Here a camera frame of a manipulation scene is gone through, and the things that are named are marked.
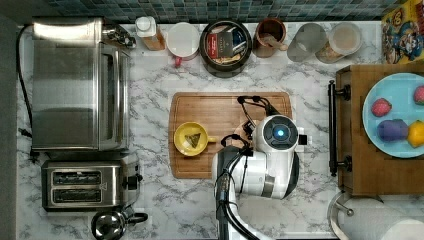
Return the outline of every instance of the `pink fruit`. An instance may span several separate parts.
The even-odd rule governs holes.
[[[373,103],[371,112],[376,117],[382,117],[389,113],[391,109],[392,104],[390,104],[389,101],[387,101],[385,98],[379,98]]]
[[[415,89],[414,101],[415,104],[424,105],[424,85],[421,85]]]

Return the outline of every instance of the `small yellow bowl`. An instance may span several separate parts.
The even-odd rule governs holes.
[[[199,134],[199,142],[193,148],[186,140],[186,136]],[[209,137],[206,129],[196,122],[186,122],[181,124],[174,134],[174,145],[178,151],[186,156],[196,156],[205,150],[210,142],[216,142],[216,137]]]

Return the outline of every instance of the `blue plate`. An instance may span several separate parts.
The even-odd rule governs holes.
[[[377,135],[377,126],[384,120],[402,119],[408,126],[416,120],[424,121],[424,106],[414,102],[414,91],[424,85],[424,78],[411,73],[397,73],[379,81],[365,98],[362,120],[368,137],[381,151],[399,158],[411,158],[424,154],[424,146],[413,148],[407,140],[383,142]],[[385,98],[392,110],[383,117],[371,112],[372,104]]]

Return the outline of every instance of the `purple fruit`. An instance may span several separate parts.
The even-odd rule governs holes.
[[[384,120],[378,124],[377,134],[384,142],[404,140],[408,137],[408,125],[401,119]]]

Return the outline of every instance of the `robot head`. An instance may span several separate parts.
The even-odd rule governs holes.
[[[256,126],[253,138],[258,151],[292,151],[299,140],[299,133],[291,119],[284,115],[273,115]]]

